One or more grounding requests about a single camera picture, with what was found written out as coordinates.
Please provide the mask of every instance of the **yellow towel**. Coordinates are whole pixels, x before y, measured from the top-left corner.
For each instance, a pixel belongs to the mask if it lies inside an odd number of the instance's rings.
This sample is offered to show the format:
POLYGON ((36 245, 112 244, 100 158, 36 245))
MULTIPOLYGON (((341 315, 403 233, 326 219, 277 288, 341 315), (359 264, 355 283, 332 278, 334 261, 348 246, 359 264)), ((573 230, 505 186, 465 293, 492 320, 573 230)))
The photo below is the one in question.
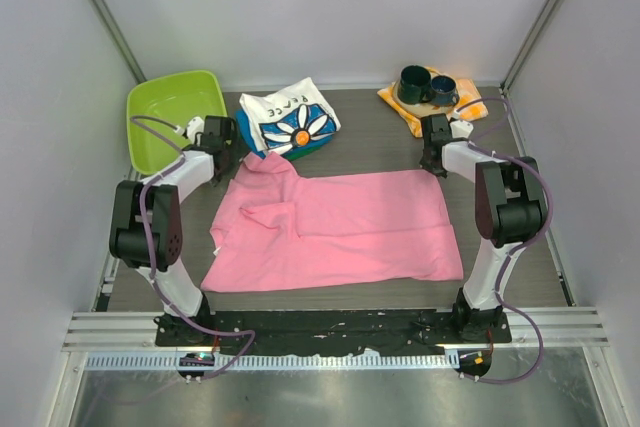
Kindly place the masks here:
MULTIPOLYGON (((440 75, 436 69, 431 67, 426 67, 429 72, 431 72, 432 76, 440 75)), ((382 90, 378 91, 378 95, 384 99, 384 101, 389 104, 393 110, 400 114, 407 125, 409 126, 409 130, 413 134, 414 137, 422 137, 422 128, 420 127, 420 117, 425 117, 427 115, 446 113, 449 117, 455 107, 461 107, 472 100, 476 100, 480 98, 480 92, 476 88, 475 84, 470 79, 455 79, 458 94, 460 95, 460 101, 454 107, 437 107, 431 104, 417 104, 417 105, 407 105, 398 100, 398 97, 395 94, 395 85, 396 83, 392 83, 389 87, 385 87, 382 90)), ((470 107, 467 107, 460 113, 460 117, 464 120, 472 121, 481 119, 489 115, 489 111, 487 110, 486 105, 482 102, 478 102, 477 104, 473 104, 470 107)))

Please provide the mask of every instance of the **mug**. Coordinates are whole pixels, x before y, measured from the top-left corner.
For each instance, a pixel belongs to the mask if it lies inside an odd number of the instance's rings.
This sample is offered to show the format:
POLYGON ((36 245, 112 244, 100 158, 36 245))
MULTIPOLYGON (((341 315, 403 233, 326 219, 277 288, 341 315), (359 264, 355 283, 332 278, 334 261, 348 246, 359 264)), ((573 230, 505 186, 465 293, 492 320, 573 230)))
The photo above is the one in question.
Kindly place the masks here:
POLYGON ((431 100, 438 107, 457 105, 460 95, 456 89, 456 81, 446 75, 437 75, 431 79, 431 100))
POLYGON ((433 97, 431 74, 420 65, 402 69, 398 85, 398 99, 409 105, 430 102, 433 97))

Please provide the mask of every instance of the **wall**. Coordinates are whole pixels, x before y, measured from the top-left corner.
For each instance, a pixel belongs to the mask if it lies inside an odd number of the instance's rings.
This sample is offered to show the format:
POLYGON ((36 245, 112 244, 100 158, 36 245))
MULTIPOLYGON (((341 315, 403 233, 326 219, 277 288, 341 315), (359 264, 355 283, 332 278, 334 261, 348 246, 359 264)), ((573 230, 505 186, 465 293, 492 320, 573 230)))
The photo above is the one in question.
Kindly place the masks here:
POLYGON ((424 62, 501 81, 544 0, 107 0, 149 78, 372 86, 424 62))
POLYGON ((71 312, 91 307, 133 86, 87 0, 0 0, 0 412, 42 425, 71 312))
POLYGON ((553 228, 569 285, 580 303, 597 306, 634 403, 639 7, 639 0, 565 0, 512 89, 527 150, 555 195, 553 228))

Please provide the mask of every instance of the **green plastic bin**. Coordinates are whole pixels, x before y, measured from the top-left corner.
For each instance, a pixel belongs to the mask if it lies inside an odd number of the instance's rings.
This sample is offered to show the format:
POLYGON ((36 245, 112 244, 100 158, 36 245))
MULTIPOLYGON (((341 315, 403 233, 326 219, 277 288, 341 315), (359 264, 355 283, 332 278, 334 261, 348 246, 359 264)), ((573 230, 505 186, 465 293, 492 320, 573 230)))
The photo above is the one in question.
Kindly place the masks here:
MULTIPOLYGON (((178 153, 129 122, 133 115, 151 115, 185 127, 193 117, 227 116, 218 79, 206 70, 194 70, 149 80, 134 87, 127 98, 127 138, 131 164, 143 175, 155 174, 178 158, 178 153)), ((170 128, 143 120, 180 147, 187 139, 170 128)))

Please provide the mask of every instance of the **folded pink fabric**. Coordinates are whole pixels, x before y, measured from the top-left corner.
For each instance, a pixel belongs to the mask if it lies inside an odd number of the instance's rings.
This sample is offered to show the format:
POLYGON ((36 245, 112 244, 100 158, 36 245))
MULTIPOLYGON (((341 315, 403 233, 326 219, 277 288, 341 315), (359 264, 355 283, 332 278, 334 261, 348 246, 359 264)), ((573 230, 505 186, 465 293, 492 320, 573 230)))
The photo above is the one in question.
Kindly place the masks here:
POLYGON ((211 235, 204 290, 462 278, 440 185, 422 170, 305 179, 278 154, 249 154, 211 235))

